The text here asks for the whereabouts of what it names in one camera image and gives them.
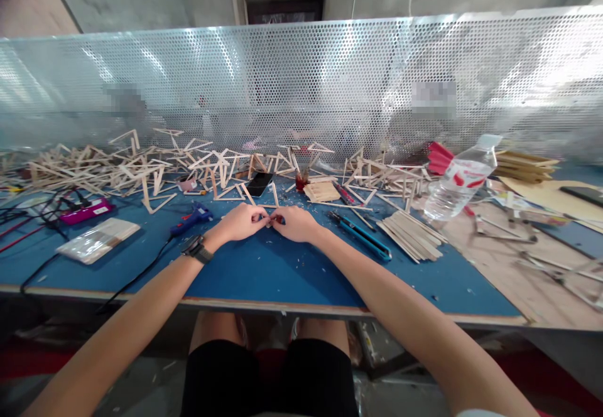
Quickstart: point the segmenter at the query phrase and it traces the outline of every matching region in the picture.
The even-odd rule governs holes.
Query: perforated metal panel
[[[601,7],[4,40],[0,79],[3,148],[132,128],[171,146],[150,130],[166,127],[236,151],[318,141],[333,161],[361,145],[405,160],[434,139],[458,151],[482,133],[603,158]],[[438,103],[453,111],[417,117],[413,85],[434,82],[455,89]]]

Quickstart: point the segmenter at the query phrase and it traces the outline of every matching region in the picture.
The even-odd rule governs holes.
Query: cardboard sheet
[[[526,183],[515,180],[514,178],[499,177],[502,182],[517,194],[525,199],[542,207],[552,209],[560,213],[567,213],[576,219],[580,219],[580,224],[603,234],[603,208],[592,203],[588,203],[573,195],[564,193],[559,188],[564,186],[586,187],[598,189],[594,185],[582,183],[573,180],[552,180],[543,183]],[[590,221],[601,221],[601,224],[595,224]]]

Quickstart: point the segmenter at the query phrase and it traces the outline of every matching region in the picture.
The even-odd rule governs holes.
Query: blue glue gun
[[[193,212],[188,216],[183,216],[182,219],[184,222],[180,222],[179,224],[170,227],[170,235],[172,235],[173,237],[182,235],[193,225],[199,222],[207,222],[214,220],[214,215],[202,203],[193,202]]]

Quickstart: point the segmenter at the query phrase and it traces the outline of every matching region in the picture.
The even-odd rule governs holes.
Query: hand
[[[240,203],[238,207],[228,212],[216,226],[205,233],[205,246],[210,252],[213,252],[229,241],[238,241],[252,236],[269,223],[270,218],[265,209]]]
[[[326,230],[309,212],[300,207],[279,207],[270,215],[270,219],[277,232],[295,242],[314,243]]]

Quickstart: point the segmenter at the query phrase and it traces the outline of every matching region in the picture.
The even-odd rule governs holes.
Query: blue box cutter
[[[340,216],[335,212],[327,212],[327,215],[339,223],[339,225],[348,233],[352,234],[354,237],[358,238],[358,240],[364,244],[373,254],[375,254],[382,261],[390,261],[391,260],[391,251],[387,246],[385,246],[381,241],[378,241],[373,236],[369,235],[364,230],[356,227],[356,225],[351,222],[348,218]]]

